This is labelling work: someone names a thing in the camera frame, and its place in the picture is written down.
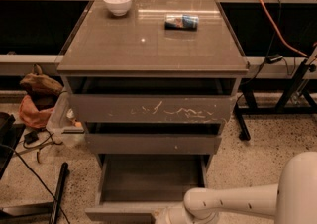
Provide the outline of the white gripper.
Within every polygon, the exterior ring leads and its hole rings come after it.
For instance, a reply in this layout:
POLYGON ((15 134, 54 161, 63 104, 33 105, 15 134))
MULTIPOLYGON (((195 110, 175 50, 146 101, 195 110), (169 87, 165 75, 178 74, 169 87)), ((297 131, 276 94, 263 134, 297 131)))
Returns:
POLYGON ((162 210, 155 224, 218 224, 219 214, 210 210, 192 210, 184 203, 162 210))

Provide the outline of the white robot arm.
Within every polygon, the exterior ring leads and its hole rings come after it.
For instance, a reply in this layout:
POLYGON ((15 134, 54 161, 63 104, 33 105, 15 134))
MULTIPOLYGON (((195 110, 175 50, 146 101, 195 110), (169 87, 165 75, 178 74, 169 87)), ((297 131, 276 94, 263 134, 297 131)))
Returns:
POLYGON ((163 210, 156 224, 216 224, 221 212, 271 218, 274 224, 317 224, 317 153, 290 159, 277 184, 192 188, 181 203, 163 210))

